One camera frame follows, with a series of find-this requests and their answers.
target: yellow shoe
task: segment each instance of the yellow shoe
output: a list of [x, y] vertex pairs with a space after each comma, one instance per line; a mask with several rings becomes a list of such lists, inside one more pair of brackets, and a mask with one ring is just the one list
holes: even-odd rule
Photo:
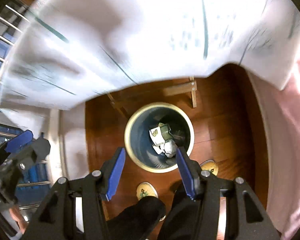
[[207, 160], [200, 164], [201, 170], [210, 171], [213, 175], [217, 175], [219, 168], [218, 165], [213, 160]]
[[138, 200], [140, 200], [146, 196], [153, 196], [159, 198], [158, 193], [155, 190], [154, 186], [152, 186], [149, 182], [142, 182], [137, 187], [137, 198]]

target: cream-colored rim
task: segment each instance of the cream-colored rim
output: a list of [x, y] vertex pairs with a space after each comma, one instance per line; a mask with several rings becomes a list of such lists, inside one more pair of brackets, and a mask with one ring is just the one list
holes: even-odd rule
[[146, 171], [149, 172], [153, 172], [153, 173], [165, 173], [165, 172], [169, 172], [169, 171], [173, 171], [176, 168], [178, 168], [178, 165], [175, 164], [171, 167], [168, 168], [162, 168], [162, 169], [155, 169], [155, 168], [151, 168], [149, 166], [146, 166], [145, 164], [143, 164], [133, 153], [131, 145], [130, 145], [130, 131], [132, 128], [132, 125], [134, 124], [135, 120], [145, 111], [152, 109], [152, 108], [156, 108], [156, 107], [165, 107], [165, 108], [170, 108], [176, 112], [178, 112], [179, 114], [182, 115], [182, 117], [186, 120], [188, 126], [189, 126], [189, 130], [190, 130], [190, 144], [189, 144], [189, 148], [187, 150], [187, 155], [189, 156], [192, 149], [193, 149], [193, 145], [194, 145], [194, 130], [193, 130], [193, 126], [192, 123], [189, 119], [189, 117], [186, 115], [186, 113], [184, 111], [182, 111], [179, 107], [172, 105], [172, 104], [168, 104], [168, 103], [163, 103], [163, 102], [158, 102], [158, 103], [151, 103], [149, 105], [145, 105], [143, 107], [141, 107], [139, 110], [137, 110], [129, 119], [126, 129], [124, 131], [124, 144], [126, 147], [126, 151], [128, 153], [128, 155], [130, 156], [130, 158], [133, 160], [133, 162], [138, 165], [140, 168], [143, 168]]

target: trousers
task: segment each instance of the trousers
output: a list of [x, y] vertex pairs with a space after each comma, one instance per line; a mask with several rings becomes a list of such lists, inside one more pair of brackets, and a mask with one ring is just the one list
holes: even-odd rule
[[[198, 209], [199, 202], [190, 200], [181, 183], [157, 240], [189, 240]], [[107, 221], [111, 239], [145, 240], [165, 214], [166, 208], [160, 199], [146, 196]]]

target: round trash bin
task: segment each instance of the round trash bin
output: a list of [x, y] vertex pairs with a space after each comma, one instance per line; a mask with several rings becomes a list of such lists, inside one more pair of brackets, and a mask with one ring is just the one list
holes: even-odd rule
[[149, 130], [158, 123], [168, 123], [171, 133], [182, 134], [182, 140], [176, 142], [183, 146], [188, 156], [194, 145], [194, 130], [189, 117], [177, 106], [167, 103], [152, 103], [143, 106], [129, 119], [125, 132], [124, 144], [130, 158], [136, 165], [146, 171], [164, 173], [176, 169], [176, 157], [167, 158], [165, 154], [157, 154]]

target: wooden floor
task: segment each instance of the wooden floor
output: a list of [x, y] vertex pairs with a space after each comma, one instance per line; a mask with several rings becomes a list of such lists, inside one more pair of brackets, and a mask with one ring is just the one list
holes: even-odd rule
[[[127, 96], [136, 91], [171, 85], [187, 81], [173, 80], [138, 85], [113, 93], [113, 97]], [[199, 164], [213, 159], [218, 163], [218, 177], [234, 179], [243, 177], [254, 188], [255, 156], [251, 130], [245, 103], [236, 79], [229, 68], [221, 68], [213, 75], [197, 81], [197, 107], [192, 108], [191, 95], [181, 94], [163, 97], [160, 94], [147, 95], [139, 102], [126, 107], [133, 114], [141, 106], [151, 102], [167, 102], [180, 107], [190, 118], [195, 133], [194, 148], [190, 158]], [[110, 105], [107, 95], [86, 102], [86, 140], [89, 152], [90, 171], [101, 167], [117, 147], [124, 146], [124, 129], [127, 120]], [[178, 169], [155, 174], [142, 170], [127, 155], [126, 163], [116, 195], [106, 204], [109, 217], [118, 215], [126, 207], [137, 202], [136, 188], [141, 182], [150, 182], [157, 190], [159, 198], [171, 208], [173, 189], [180, 181]], [[149, 236], [155, 240], [162, 222]]]

